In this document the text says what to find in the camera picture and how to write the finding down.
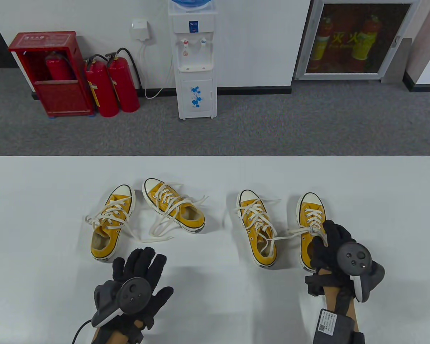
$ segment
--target gray carpet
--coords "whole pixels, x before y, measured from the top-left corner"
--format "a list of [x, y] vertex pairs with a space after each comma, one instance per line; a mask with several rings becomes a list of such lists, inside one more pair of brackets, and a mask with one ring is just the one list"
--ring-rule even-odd
[[294, 82], [291, 95], [221, 96], [179, 121], [175, 97], [115, 118], [49, 120], [18, 69], [0, 69], [0, 155], [430, 155], [430, 93], [375, 81]]

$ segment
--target cabinet door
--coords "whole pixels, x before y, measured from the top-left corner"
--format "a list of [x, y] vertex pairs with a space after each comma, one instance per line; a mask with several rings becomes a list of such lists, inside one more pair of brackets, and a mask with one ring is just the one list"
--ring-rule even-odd
[[212, 80], [182, 81], [184, 111], [200, 112], [212, 110]]

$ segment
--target red fire extinguisher cabinet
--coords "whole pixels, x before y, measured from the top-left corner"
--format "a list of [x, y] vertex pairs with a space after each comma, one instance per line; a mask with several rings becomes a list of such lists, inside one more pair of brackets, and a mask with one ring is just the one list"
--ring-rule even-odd
[[[17, 54], [49, 117], [93, 115], [94, 103], [82, 72], [84, 60], [76, 32], [19, 33], [8, 50]], [[64, 56], [73, 69], [73, 80], [53, 80], [46, 65], [53, 53]]]

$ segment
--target black baseboard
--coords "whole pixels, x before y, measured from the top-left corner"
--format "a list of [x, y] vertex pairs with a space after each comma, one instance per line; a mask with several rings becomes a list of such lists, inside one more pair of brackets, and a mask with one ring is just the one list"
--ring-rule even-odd
[[[159, 89], [147, 89], [148, 98], [153, 97]], [[218, 87], [217, 95], [290, 95], [292, 93], [291, 86], [259, 86], [259, 87]], [[139, 97], [145, 97], [145, 90], [137, 90]], [[158, 97], [176, 97], [175, 89], [163, 89]], [[35, 92], [32, 93], [32, 98], [38, 100]]]
[[408, 72], [403, 75], [403, 83], [410, 92], [430, 92], [430, 83], [416, 85]]

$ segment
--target forearm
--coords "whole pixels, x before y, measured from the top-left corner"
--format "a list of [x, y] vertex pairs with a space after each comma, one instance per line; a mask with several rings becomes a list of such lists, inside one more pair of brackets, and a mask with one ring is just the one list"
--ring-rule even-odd
[[[320, 269], [319, 275], [329, 275], [331, 274], [330, 271]], [[328, 311], [334, 311], [336, 307], [336, 297], [339, 293], [339, 288], [337, 287], [323, 287], [323, 290], [325, 291], [325, 298], [326, 298], [326, 308]], [[358, 332], [358, 324], [357, 324], [357, 317], [355, 315], [355, 307], [354, 307], [354, 300], [352, 299], [349, 305], [349, 310], [346, 314], [348, 317], [352, 318], [355, 321], [354, 325], [354, 331]]]
[[[134, 324], [138, 328], [143, 327], [143, 323], [139, 320], [136, 320]], [[92, 342], [94, 342], [98, 333], [99, 333], [99, 329], [97, 329], [96, 333], [94, 334], [94, 338], [92, 338]], [[122, 334], [120, 331], [114, 331], [106, 344], [126, 344], [128, 340], [129, 338], [126, 337], [124, 334]]]

